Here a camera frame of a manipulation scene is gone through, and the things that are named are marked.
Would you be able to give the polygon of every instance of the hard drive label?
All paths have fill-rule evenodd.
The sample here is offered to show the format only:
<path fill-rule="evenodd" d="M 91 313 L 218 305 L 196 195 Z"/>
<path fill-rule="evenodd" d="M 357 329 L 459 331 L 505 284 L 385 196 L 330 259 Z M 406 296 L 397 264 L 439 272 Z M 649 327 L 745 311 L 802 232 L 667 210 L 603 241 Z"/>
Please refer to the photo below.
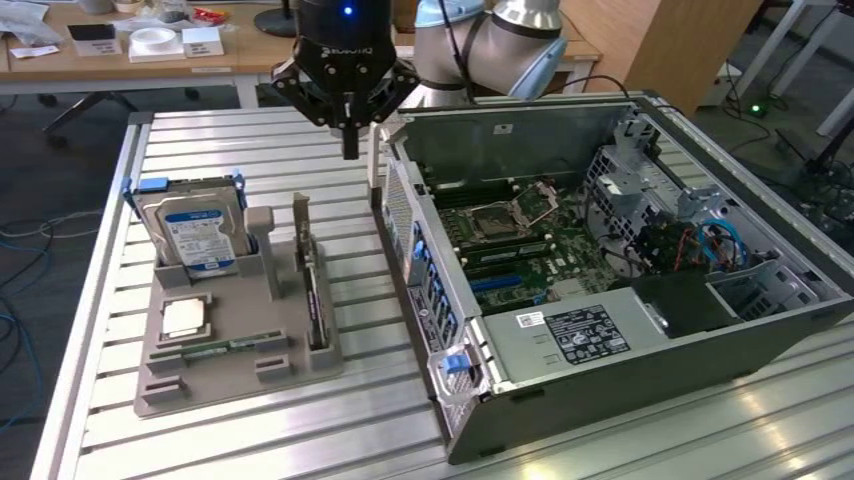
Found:
<path fill-rule="evenodd" d="M 573 365 L 631 350 L 602 305 L 546 317 L 546 324 Z"/>
<path fill-rule="evenodd" d="M 228 235 L 220 232 L 223 212 L 174 213 L 166 216 L 172 242 L 184 265 L 194 270 L 216 270 L 235 261 Z"/>

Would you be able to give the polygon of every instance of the desk leg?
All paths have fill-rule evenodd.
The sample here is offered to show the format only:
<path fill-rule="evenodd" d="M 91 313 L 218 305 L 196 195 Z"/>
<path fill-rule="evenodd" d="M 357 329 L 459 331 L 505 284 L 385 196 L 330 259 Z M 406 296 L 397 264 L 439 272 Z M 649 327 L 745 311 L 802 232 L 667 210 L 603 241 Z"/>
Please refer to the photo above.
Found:
<path fill-rule="evenodd" d="M 840 25 L 840 20 L 842 19 L 844 16 L 845 14 L 842 12 L 840 11 L 833 12 L 825 24 L 813 34 L 810 43 L 808 43 L 806 47 L 804 47 L 804 50 L 798 54 L 798 58 L 796 58 L 796 61 L 792 62 L 792 65 L 786 69 L 786 73 L 784 73 L 784 76 L 777 82 L 777 85 L 774 85 L 774 90 L 772 90 L 772 93 L 778 97 L 784 95 L 784 92 L 786 92 L 789 85 L 792 85 L 792 82 L 794 81 L 796 77 L 801 73 L 801 70 L 804 70 L 806 62 L 809 62 L 810 58 L 816 54 L 816 50 L 818 50 L 818 47 L 822 46 L 822 44 L 825 43 L 825 40 L 828 40 L 828 37 L 830 36 L 834 29 L 837 28 L 837 25 Z"/>
<path fill-rule="evenodd" d="M 760 53 L 757 54 L 757 58 L 750 64 L 750 67 L 748 68 L 748 71 L 742 75 L 742 79 L 738 82 L 738 85 L 736 86 L 736 91 L 738 92 L 740 96 L 745 95 L 745 92 L 748 91 L 748 87 L 750 87 L 750 84 L 756 80 L 757 75 L 760 75 L 760 72 L 762 71 L 765 64 L 769 62 L 769 59 L 772 58 L 772 54 L 777 50 L 777 47 L 780 47 L 780 44 L 784 41 L 784 37 L 786 36 L 786 33 L 789 33 L 789 30 L 792 30 L 792 26 L 794 25 L 796 20 L 798 20 L 798 17 L 801 16 L 804 9 L 806 8 L 806 4 L 808 4 L 808 0 L 794 1 L 794 4 L 792 5 L 789 12 L 786 13 L 786 16 L 781 20 L 780 25 L 777 25 L 777 28 L 774 29 L 774 33 L 769 38 L 769 41 L 765 42 L 765 45 L 762 46 L 762 50 L 760 50 Z"/>
<path fill-rule="evenodd" d="M 258 108 L 258 75 L 235 76 L 235 87 L 238 88 L 238 98 L 240 99 L 240 108 Z"/>
<path fill-rule="evenodd" d="M 845 100 L 842 100 L 842 103 L 840 103 L 840 106 L 830 113 L 825 123 L 818 127 L 818 134 L 824 137 L 833 137 L 852 115 L 854 115 L 854 88 L 845 97 Z"/>
<path fill-rule="evenodd" d="M 566 83 L 570 83 L 571 81 L 578 80 L 579 78 L 589 77 L 590 72 L 593 72 L 593 64 L 594 62 L 573 62 L 569 67 L 570 73 L 566 76 Z M 586 86 L 587 86 L 587 82 L 574 83 L 569 87 L 563 88 L 562 93 L 565 94 L 583 93 Z"/>

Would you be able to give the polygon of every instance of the aluminum table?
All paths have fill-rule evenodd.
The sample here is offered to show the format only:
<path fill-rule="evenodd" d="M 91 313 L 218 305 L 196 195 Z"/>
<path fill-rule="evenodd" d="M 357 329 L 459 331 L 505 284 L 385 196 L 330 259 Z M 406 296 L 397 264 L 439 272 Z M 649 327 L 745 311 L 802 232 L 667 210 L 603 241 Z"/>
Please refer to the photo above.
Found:
<path fill-rule="evenodd" d="M 311 196 L 346 371 L 140 420 L 131 403 L 155 252 L 122 178 L 235 168 L 248 203 L 275 208 L 278 239 L 293 234 L 294 192 Z M 293 109 L 164 113 L 130 126 L 32 478 L 852 478 L 852 322 L 737 382 L 447 465 L 366 185 L 365 159 L 342 160 L 338 141 Z"/>

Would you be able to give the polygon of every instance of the circuit board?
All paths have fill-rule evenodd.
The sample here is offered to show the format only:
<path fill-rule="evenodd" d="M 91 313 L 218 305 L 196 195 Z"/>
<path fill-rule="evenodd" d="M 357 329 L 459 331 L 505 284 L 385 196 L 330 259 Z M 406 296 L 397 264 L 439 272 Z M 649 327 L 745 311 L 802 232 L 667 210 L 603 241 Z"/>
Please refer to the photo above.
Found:
<path fill-rule="evenodd" d="M 577 222 L 581 202 L 533 193 L 534 182 L 521 187 L 511 200 L 439 210 L 485 315 L 603 292 L 619 280 Z"/>

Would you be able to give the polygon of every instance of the gray floor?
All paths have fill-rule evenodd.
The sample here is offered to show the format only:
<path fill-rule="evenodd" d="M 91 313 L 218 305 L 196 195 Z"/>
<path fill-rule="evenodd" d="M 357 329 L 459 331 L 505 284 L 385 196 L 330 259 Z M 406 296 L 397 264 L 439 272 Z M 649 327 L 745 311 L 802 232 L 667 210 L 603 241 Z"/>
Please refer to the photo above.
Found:
<path fill-rule="evenodd" d="M 764 28 L 758 35 L 744 39 L 733 57 L 740 68 L 746 67 L 768 34 L 769 30 Z M 768 80 L 774 74 L 792 49 L 792 44 L 781 49 L 761 80 Z M 818 137 L 814 130 L 853 85 L 854 72 L 816 57 L 786 96 L 790 111 L 772 112 L 764 123 L 772 129 L 786 127 L 797 130 L 817 147 L 824 146 L 826 139 Z M 745 102 L 758 98 L 764 89 L 762 82 L 757 82 Z M 151 111 L 238 107 L 236 95 L 230 88 L 206 88 L 200 92 L 199 102 L 188 101 L 182 90 L 131 93 L 128 98 L 140 109 Z M 80 95 L 60 95 L 59 98 L 62 106 L 67 106 Z M 0 98 L 0 105 L 8 104 L 10 100 L 10 97 Z M 75 211 L 98 209 L 106 198 L 127 113 L 112 103 L 99 105 L 63 130 L 71 146 L 54 151 L 44 145 L 39 130 L 56 113 L 58 109 L 44 108 L 35 97 L 23 96 L 15 108 L 0 115 L 0 145 L 8 145 L 10 150 L 0 155 L 0 223 L 24 218 L 54 218 Z M 725 147 L 762 133 L 720 110 L 701 111 L 696 120 Z M 773 145 L 773 140 L 752 145 L 741 151 L 741 155 L 773 167 L 781 162 Z M 846 163 L 853 151 L 854 140 L 849 140 L 840 157 Z M 67 228 L 84 229 L 92 225 L 96 222 L 90 218 L 70 224 Z M 36 237 L 19 244 L 39 247 L 43 240 Z M 48 392 L 52 391 L 60 367 L 94 240 L 94 237 L 58 240 L 48 274 L 32 289 L 12 299 L 34 335 Z M 6 278 L 27 260 L 27 255 L 0 250 L 0 278 Z M 7 355 L 8 351 L 0 350 L 0 358 Z M 34 389 L 32 367 L 26 355 L 22 355 L 12 369 L 0 377 L 0 418 L 15 415 L 30 401 Z M 3 479 L 26 478 L 30 472 L 42 432 L 39 417 L 44 414 L 46 408 L 40 406 L 28 414 L 31 423 L 0 433 Z"/>

